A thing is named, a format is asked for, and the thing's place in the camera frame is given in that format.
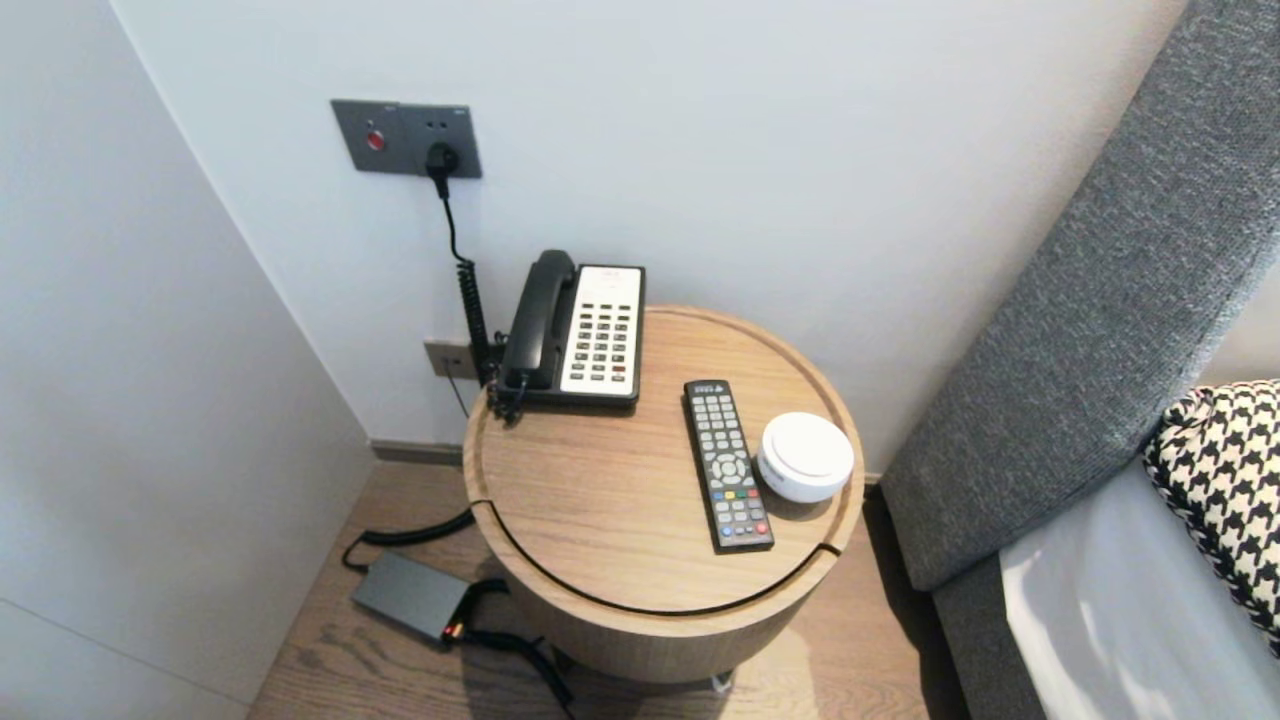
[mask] black telephone handset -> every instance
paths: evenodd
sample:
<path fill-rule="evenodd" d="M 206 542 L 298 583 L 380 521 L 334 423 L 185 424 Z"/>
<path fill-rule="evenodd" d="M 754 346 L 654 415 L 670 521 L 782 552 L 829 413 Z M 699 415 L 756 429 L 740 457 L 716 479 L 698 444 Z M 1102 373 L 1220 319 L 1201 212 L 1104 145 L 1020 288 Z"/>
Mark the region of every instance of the black telephone handset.
<path fill-rule="evenodd" d="M 631 406 L 640 397 L 644 268 L 547 250 L 529 269 L 498 374 L 504 402 Z"/>

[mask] wooden floor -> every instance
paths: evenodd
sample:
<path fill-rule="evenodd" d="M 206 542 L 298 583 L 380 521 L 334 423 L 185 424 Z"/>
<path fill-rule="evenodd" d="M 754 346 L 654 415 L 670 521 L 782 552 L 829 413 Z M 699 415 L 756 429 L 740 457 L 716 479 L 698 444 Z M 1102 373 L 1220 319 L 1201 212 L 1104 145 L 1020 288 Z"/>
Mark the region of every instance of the wooden floor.
<path fill-rule="evenodd" d="M 339 564 L 364 528 L 407 529 L 466 506 L 456 468 L 380 464 L 294 620 L 251 719 L 561 719 L 524 660 L 485 648 L 433 650 L 349 600 L 360 575 Z M 357 561 L 379 550 L 361 548 Z M 406 555 L 467 579 L 498 575 L 472 527 Z M 508 597 L 475 625 L 532 637 Z M 872 489 L 849 550 L 791 625 L 737 669 L 735 688 L 641 685 L 573 667 L 577 720 L 648 717 L 968 717 L 928 596 L 906 585 L 892 528 Z"/>

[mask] gray wall plate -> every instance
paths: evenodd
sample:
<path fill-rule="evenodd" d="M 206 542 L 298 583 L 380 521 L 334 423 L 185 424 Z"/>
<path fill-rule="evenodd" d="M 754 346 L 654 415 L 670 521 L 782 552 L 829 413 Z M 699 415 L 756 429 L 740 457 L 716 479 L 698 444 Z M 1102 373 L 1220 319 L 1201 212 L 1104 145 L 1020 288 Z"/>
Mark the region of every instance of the gray wall plate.
<path fill-rule="evenodd" d="M 357 170 L 426 176 L 426 151 L 439 141 L 458 154 L 456 178 L 480 177 L 480 154 L 466 105 L 401 105 L 366 100 L 333 100 L 333 114 Z M 370 146 L 380 132 L 384 146 Z"/>

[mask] wall socket panel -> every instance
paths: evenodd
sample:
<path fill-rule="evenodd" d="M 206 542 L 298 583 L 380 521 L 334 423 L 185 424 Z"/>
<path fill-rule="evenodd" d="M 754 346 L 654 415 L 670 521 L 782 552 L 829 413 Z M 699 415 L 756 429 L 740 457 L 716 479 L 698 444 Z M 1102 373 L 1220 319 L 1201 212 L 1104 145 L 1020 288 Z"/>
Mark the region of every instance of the wall socket panel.
<path fill-rule="evenodd" d="M 431 363 L 431 372 L 436 377 L 447 378 L 452 374 L 456 380 L 479 379 L 476 368 L 471 363 L 470 343 L 429 340 L 422 345 L 426 347 L 426 359 Z"/>
<path fill-rule="evenodd" d="M 426 150 L 448 142 L 458 154 L 454 178 L 479 178 L 471 108 L 330 100 L 342 140 L 357 170 L 426 177 Z"/>

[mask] white wall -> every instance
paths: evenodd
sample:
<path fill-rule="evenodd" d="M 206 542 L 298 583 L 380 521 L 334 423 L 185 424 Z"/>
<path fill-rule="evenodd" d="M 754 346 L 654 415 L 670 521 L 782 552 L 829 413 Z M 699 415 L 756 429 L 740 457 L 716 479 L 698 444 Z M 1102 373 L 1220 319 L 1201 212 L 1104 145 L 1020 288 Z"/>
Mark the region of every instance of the white wall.
<path fill-rule="evenodd" d="M 461 439 L 420 341 L 466 333 L 430 183 L 356 173 L 330 97 L 472 106 L 492 325 L 545 247 L 644 264 L 809 355 L 878 471 L 1184 3 L 114 4 L 371 437 Z"/>
<path fill-rule="evenodd" d="M 0 104 L 0 715 L 243 715 L 365 436 L 110 5 L 6 4 Z"/>

